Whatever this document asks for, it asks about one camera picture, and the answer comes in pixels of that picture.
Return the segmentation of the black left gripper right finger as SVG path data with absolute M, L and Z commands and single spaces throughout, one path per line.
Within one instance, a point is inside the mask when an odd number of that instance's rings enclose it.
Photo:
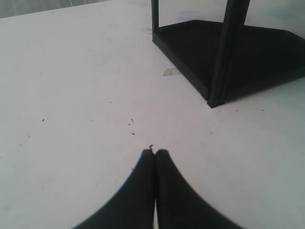
M 186 182 L 165 149 L 155 153 L 155 185 L 160 229 L 240 229 L 205 202 Z

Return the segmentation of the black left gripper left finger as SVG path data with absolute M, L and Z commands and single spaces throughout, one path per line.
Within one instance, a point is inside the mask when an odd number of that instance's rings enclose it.
M 115 195 L 76 228 L 152 229 L 154 208 L 154 153 L 145 149 Z

